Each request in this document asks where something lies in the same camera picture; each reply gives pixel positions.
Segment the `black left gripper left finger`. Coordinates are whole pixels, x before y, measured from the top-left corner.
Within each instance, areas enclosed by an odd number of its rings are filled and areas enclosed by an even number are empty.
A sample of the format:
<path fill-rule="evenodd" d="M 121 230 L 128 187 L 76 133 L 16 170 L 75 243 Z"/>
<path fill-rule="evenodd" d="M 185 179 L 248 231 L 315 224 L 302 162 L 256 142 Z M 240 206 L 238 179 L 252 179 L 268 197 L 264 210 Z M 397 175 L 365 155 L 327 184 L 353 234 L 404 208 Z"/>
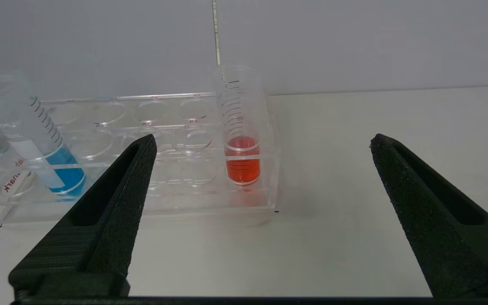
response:
<path fill-rule="evenodd" d="M 133 141 L 12 269 L 15 302 L 119 302 L 157 153 L 153 135 Z"/>

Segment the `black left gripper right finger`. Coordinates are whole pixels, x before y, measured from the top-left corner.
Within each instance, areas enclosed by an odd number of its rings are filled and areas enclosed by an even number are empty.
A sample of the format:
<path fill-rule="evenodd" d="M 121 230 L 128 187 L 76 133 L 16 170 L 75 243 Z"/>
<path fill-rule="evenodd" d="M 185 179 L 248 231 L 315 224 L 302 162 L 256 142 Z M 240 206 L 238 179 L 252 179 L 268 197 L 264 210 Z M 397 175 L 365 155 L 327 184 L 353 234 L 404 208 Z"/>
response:
<path fill-rule="evenodd" d="M 488 298 L 488 212 L 400 141 L 377 134 L 370 149 L 432 295 Z"/>

